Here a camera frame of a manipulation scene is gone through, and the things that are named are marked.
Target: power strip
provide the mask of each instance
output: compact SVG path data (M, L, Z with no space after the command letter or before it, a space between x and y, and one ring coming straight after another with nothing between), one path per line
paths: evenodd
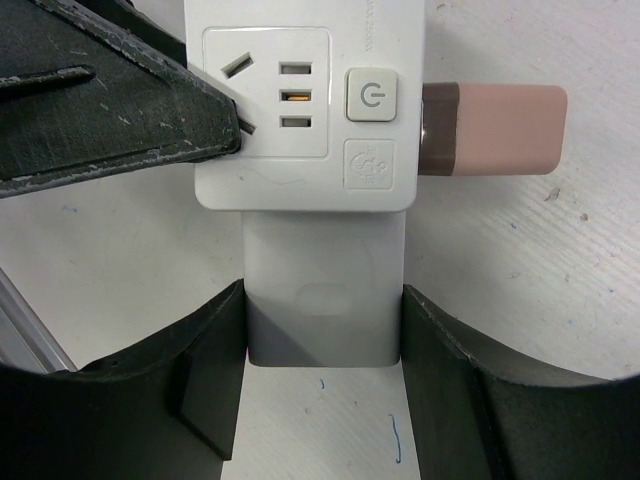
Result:
M398 361L404 210L421 135L424 0L186 0L189 68L231 96L240 153L196 166L243 214L259 365Z

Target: white surface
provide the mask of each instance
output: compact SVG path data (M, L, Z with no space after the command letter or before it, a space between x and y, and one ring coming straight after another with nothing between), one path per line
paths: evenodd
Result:
M390 122L396 118L396 72L389 68L353 68L347 75L347 85L349 120Z
M137 3L180 34L177 0ZM639 15L635 0L428 3L426 79L557 83L570 112L552 175L419 181L405 278L506 344L602 377L640 370ZM0 202L0 264L79 365L241 276L240 238L238 215L198 205L188 166ZM249 367L223 475L417 479L400 368Z
M189 69L233 97L239 114L256 127L245 135L246 150L196 166L204 206L400 212L411 205L422 114L423 0L186 0L185 19ZM223 69L247 53L254 63L227 78ZM282 63L311 63L311 73L281 74ZM347 75L363 67L396 72L393 121L347 119ZM311 101L280 101L287 89L308 89ZM390 92L389 102L393 98ZM378 108L387 118L393 113ZM309 116L311 126L285 128L283 116ZM349 188L344 171L352 159L343 152L350 140L394 142L388 187Z
M247 212L242 228L253 363L398 363L404 212Z

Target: blue ink mark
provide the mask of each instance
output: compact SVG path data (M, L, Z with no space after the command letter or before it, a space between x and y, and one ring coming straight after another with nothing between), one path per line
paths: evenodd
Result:
M393 428L393 434L396 436L396 444L398 445L398 458L396 458L396 463L402 463L402 447L400 446L400 436L398 435L398 429L396 428L396 417L394 417L391 413L389 414L391 417L391 427Z

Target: white power strip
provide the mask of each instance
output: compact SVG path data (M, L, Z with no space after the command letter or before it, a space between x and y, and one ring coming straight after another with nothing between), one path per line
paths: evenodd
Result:
M195 188L207 208L254 212L251 361L396 363L424 0L185 0L185 12L189 68L242 119L242 151L196 166Z

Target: white table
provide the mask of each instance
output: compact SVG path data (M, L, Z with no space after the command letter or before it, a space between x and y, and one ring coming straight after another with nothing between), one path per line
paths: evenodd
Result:
M180 0L137 5L182 36ZM426 80L557 83L570 118L554 174L423 178L408 216L407 282L607 378L640 370L638 18L635 0L429 1ZM187 165L0 202L0 266L79 365L195 310L241 259L238 215L200 207ZM401 368L249 366L223 478L417 479Z

